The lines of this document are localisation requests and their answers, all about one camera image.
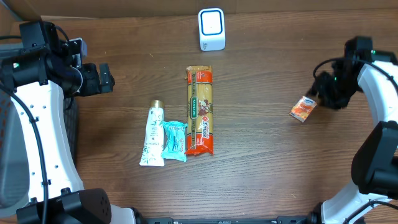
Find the orange white carton box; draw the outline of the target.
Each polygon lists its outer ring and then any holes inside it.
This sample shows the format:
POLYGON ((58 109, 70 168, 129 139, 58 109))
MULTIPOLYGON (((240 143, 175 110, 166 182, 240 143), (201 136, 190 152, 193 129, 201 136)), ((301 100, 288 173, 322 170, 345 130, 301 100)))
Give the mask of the orange white carton box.
POLYGON ((316 107, 317 102, 306 96, 301 97, 298 102, 292 107, 289 115, 297 120, 304 122, 313 109, 316 107))

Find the teal tissue packet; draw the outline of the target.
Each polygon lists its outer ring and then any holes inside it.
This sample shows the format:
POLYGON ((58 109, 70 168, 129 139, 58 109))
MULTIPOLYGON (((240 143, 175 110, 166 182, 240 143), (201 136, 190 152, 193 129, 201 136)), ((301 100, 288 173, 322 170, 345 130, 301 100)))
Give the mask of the teal tissue packet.
POLYGON ((179 121, 163 121, 166 144, 161 153, 163 159, 187 161, 185 132, 187 124, 179 121))

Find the orange spaghetti packet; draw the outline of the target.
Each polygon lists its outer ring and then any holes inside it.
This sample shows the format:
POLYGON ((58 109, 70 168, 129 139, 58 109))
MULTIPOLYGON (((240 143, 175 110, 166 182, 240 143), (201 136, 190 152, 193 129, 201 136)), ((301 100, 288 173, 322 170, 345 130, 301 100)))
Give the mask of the orange spaghetti packet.
POLYGON ((213 72, 208 65, 186 68, 186 155, 213 154, 213 72))

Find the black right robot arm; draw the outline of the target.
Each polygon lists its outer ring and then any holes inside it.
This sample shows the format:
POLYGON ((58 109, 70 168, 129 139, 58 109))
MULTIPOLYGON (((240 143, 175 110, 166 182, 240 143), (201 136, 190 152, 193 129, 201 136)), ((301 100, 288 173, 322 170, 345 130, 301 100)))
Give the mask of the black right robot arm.
POLYGON ((374 129, 353 157, 350 182, 319 203, 307 223, 364 223, 378 205, 397 208, 391 204, 397 199, 397 57, 375 50, 370 37, 356 36, 345 43, 343 57, 329 62, 333 72, 314 71, 307 95, 340 110, 356 92, 364 93, 374 129))

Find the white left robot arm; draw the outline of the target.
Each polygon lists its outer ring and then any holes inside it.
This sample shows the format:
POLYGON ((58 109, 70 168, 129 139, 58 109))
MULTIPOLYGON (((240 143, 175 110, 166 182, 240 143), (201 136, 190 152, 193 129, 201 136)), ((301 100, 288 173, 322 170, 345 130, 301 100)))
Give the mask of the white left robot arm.
POLYGON ((60 39, 62 29, 51 22, 26 22, 19 30, 21 43, 3 47, 1 60, 1 89, 19 113, 30 172, 29 204, 17 210, 17 221, 144 223, 103 189, 84 188, 67 138, 64 99, 112 92, 108 65, 83 63, 84 41, 60 39))

